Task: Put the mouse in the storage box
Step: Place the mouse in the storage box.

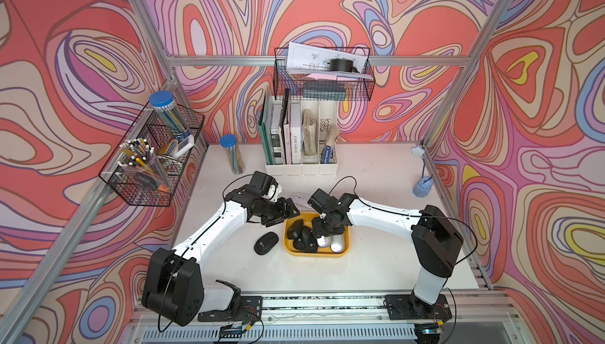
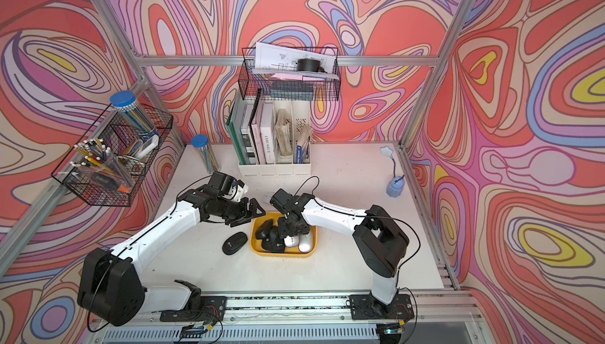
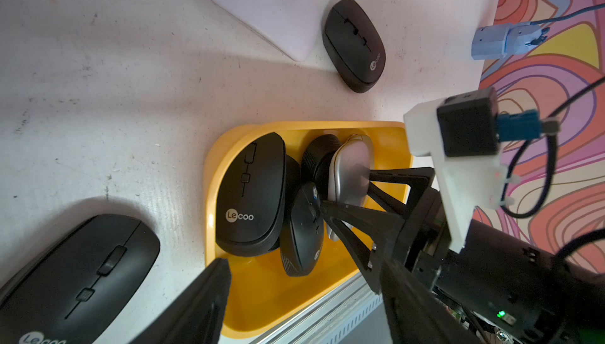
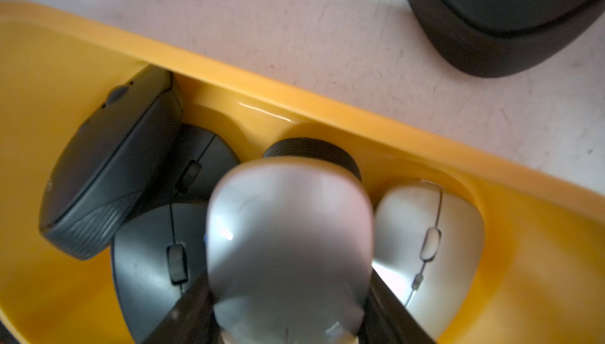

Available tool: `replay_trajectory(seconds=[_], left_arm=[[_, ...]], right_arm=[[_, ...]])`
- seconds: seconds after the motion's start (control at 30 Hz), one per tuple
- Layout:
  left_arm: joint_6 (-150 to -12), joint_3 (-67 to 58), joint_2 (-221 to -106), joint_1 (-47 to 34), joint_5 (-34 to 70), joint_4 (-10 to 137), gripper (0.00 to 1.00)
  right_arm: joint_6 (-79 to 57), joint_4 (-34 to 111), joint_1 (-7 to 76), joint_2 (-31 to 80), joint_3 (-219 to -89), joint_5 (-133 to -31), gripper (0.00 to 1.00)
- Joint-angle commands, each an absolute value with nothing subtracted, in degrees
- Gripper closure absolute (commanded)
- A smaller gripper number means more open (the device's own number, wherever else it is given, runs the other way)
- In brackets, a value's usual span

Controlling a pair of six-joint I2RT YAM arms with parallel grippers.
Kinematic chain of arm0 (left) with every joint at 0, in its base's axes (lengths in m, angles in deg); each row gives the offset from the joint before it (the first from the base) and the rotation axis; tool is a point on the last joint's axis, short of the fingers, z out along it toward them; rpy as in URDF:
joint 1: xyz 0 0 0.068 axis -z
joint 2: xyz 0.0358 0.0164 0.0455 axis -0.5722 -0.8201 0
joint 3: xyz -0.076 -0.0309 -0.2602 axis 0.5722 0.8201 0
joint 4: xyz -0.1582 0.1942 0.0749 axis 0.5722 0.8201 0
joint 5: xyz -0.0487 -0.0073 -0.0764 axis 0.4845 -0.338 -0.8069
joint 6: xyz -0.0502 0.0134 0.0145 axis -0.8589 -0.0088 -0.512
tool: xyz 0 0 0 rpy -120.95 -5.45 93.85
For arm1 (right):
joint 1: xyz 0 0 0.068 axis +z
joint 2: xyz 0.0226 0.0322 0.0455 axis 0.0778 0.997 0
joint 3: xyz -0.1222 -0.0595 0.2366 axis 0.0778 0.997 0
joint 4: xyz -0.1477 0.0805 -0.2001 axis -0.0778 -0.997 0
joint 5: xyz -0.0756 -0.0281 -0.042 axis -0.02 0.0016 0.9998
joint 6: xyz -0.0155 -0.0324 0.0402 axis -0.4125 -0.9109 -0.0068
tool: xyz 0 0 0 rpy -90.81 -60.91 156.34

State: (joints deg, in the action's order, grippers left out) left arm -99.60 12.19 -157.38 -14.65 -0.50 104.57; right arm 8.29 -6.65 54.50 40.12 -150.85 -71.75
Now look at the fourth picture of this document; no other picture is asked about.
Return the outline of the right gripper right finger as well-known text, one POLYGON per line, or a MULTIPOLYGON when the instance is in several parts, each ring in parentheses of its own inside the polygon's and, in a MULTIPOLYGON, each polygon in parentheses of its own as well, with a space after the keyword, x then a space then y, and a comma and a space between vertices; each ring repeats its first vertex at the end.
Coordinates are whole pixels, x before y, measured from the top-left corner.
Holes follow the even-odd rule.
POLYGON ((359 343, 436 342, 422 329, 373 270, 365 307, 365 317, 358 333, 359 343))

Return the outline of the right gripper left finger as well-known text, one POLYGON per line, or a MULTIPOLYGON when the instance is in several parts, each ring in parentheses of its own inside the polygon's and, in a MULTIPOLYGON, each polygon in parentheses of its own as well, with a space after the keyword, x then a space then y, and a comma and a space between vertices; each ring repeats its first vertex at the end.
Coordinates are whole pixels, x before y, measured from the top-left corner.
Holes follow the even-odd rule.
POLYGON ((214 344, 220 342, 220 327, 214 314, 214 298, 208 273, 199 277, 144 339, 144 344, 214 344))

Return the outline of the black mouse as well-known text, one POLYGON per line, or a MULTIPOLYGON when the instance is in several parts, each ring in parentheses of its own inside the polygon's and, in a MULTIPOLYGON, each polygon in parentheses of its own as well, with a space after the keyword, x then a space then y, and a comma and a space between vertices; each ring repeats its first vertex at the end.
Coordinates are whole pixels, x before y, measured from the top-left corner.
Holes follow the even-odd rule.
POLYGON ((116 233, 113 283, 134 342, 142 343, 206 270, 206 211, 202 201, 161 205, 116 233))
POLYGON ((184 104, 172 72, 149 66, 107 95, 50 174, 39 232, 88 260, 107 246, 154 181, 180 130, 184 104))
POLYGON ((604 0, 407 0, 434 48, 482 78, 528 70, 604 13, 604 0))
POLYGON ((236 153, 219 135, 183 124, 132 216, 168 203, 208 201, 220 179, 239 164, 236 153))
POLYGON ((297 156, 326 161, 346 169, 356 178, 362 180, 359 166, 348 152, 337 145, 320 139, 309 137, 286 138, 271 145, 262 157, 278 156, 297 156))

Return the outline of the silver mouse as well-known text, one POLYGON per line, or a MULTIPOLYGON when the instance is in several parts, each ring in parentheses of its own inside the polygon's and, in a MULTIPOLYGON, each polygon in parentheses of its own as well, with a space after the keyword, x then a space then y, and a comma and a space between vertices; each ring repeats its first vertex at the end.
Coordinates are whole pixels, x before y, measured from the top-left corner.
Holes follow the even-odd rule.
POLYGON ((375 208, 373 267, 433 339, 460 310, 485 245, 468 200, 422 181, 389 188, 375 208))
POLYGON ((353 343, 370 288, 373 208, 359 179, 284 156, 228 172, 211 195, 206 263, 234 343, 353 343))

